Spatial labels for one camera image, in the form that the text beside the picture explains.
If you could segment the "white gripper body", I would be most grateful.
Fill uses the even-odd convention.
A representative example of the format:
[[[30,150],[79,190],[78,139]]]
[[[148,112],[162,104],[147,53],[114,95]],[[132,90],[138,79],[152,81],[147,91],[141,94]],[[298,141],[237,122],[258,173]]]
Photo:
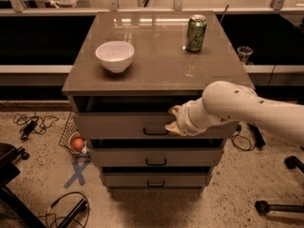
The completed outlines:
[[[201,100],[189,101],[178,106],[176,122],[182,136],[197,136],[206,130],[205,110]]]

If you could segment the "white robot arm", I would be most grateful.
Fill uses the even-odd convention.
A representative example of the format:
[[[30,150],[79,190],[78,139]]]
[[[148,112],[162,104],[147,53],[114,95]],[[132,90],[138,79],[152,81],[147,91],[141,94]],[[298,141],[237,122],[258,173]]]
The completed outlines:
[[[304,106],[258,97],[247,86],[226,81],[208,85],[199,99],[171,107],[176,120],[165,129],[180,136],[197,136],[208,128],[245,122],[281,140],[304,145]]]

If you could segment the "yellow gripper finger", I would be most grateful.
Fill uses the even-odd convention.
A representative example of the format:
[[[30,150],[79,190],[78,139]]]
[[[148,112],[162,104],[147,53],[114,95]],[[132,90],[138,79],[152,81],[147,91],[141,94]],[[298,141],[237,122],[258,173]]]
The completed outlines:
[[[174,133],[174,134],[177,134],[177,135],[180,135],[180,136],[185,136],[186,133],[184,131],[182,131],[178,124],[176,122],[172,122],[170,124],[167,124],[165,126],[165,129],[171,133]]]
[[[180,110],[181,110],[181,106],[180,105],[174,105],[174,106],[172,106],[172,107],[170,107],[168,109],[168,113],[170,115],[177,116],[179,114]]]

